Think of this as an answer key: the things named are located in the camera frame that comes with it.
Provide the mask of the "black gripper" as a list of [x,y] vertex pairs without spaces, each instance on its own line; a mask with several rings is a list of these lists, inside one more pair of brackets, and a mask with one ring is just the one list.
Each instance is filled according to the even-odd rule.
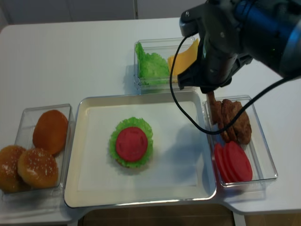
[[243,52],[240,23],[235,18],[238,0],[208,0],[184,11],[180,29],[185,38],[199,34],[198,55],[184,72],[177,75],[180,90],[200,87],[208,93],[231,83],[232,76],[252,57]]

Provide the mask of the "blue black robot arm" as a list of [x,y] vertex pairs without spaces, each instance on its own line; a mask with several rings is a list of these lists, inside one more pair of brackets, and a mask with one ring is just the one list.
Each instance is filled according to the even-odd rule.
[[209,0],[180,17],[184,37],[200,36],[196,60],[177,77],[180,89],[208,93],[257,60],[283,78],[301,76],[298,0]]

